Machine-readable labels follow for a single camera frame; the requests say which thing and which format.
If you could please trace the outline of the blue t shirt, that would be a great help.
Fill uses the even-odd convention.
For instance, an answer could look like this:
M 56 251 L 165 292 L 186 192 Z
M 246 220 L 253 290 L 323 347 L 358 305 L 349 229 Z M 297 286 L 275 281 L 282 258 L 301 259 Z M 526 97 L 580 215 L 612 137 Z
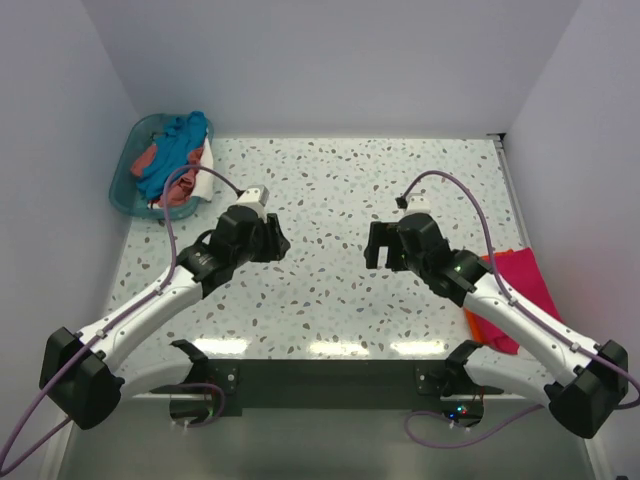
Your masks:
M 188 156 L 203 146 L 207 138 L 208 120 L 203 112 L 173 116 L 161 134 L 131 168 L 136 185 L 147 200 L 158 199 L 169 175 L 188 163 Z

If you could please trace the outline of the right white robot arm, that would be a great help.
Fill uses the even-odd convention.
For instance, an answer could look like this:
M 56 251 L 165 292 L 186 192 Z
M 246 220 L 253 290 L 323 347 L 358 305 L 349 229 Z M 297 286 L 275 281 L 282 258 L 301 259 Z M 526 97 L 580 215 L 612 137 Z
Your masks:
M 367 268 L 410 271 L 435 295 L 475 313 L 515 340 L 538 362 L 519 367 L 514 358 L 466 341 L 447 359 L 445 379 L 459 393 L 489 386 L 547 408 L 569 432 L 591 439 L 621 409 L 629 389 L 628 353 L 579 334 L 534 305 L 475 253 L 452 249 L 427 213 L 398 222 L 374 221 L 364 250 Z

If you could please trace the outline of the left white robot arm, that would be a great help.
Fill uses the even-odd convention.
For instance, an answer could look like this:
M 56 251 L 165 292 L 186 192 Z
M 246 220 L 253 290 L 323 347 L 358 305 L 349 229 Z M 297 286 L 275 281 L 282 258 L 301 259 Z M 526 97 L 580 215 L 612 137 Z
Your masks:
M 164 276 L 108 318 L 46 342 L 40 389 L 83 430 L 104 421 L 140 388 L 117 375 L 129 354 L 166 322 L 229 283 L 249 262 L 282 260 L 290 248 L 274 213 L 234 204 L 172 261 Z

